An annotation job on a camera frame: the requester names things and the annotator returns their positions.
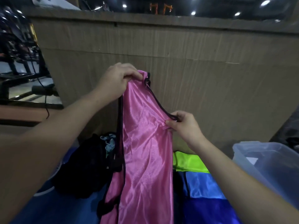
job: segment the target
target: neon green fabric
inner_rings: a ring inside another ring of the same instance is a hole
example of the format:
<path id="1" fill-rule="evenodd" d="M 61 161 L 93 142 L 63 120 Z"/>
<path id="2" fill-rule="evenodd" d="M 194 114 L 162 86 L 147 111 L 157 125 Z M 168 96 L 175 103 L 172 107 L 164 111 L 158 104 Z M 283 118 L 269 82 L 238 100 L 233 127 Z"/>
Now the neon green fabric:
<path id="1" fill-rule="evenodd" d="M 176 171 L 210 173 L 198 155 L 182 152 L 173 153 L 173 168 L 176 169 Z"/>

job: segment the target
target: plastic storage container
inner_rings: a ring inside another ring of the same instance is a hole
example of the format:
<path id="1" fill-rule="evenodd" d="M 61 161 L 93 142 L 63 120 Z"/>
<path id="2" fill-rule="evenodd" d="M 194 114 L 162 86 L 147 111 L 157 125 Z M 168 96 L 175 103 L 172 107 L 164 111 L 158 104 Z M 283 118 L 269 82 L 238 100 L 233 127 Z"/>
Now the plastic storage container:
<path id="1" fill-rule="evenodd" d="M 233 161 L 299 210 L 299 154 L 275 142 L 234 144 Z"/>

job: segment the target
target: pink satin fabric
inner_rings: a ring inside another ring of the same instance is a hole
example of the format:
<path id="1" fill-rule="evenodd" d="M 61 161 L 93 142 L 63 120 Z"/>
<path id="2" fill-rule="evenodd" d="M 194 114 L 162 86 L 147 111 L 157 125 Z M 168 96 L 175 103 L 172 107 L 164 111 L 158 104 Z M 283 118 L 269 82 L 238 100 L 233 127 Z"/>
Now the pink satin fabric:
<path id="1" fill-rule="evenodd" d="M 147 72 L 139 71 L 147 77 Z M 172 224 L 172 133 L 169 117 L 159 108 L 144 82 L 131 80 L 123 94 L 123 147 L 126 179 L 119 204 L 118 224 Z M 105 201 L 119 195 L 123 172 L 114 173 Z M 116 224 L 117 210 L 101 224 Z"/>

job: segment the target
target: person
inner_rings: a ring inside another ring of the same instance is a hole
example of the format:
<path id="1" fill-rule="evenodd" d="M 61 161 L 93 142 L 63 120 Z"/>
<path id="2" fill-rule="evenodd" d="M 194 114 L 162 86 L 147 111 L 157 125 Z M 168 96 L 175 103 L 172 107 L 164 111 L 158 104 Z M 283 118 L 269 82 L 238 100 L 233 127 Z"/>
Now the person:
<path id="1" fill-rule="evenodd" d="M 91 117 L 120 97 L 131 79 L 142 75 L 131 64 L 107 69 L 98 86 L 61 112 L 0 147 L 0 223 L 9 223 L 51 175 Z M 299 212 L 234 164 L 202 134 L 192 114 L 166 120 L 200 156 L 224 195 L 246 223 L 297 223 Z"/>

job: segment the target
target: person's left hand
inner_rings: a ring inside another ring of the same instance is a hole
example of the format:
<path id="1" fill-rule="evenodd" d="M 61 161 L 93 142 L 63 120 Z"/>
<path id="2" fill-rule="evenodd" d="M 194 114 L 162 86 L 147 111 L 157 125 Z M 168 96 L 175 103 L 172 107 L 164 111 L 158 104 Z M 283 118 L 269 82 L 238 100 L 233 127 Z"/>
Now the person's left hand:
<path id="1" fill-rule="evenodd" d="M 143 76 L 132 64 L 117 63 L 110 66 L 99 81 L 94 92 L 103 97 L 106 102 L 119 98 L 126 90 L 131 79 L 142 80 Z"/>

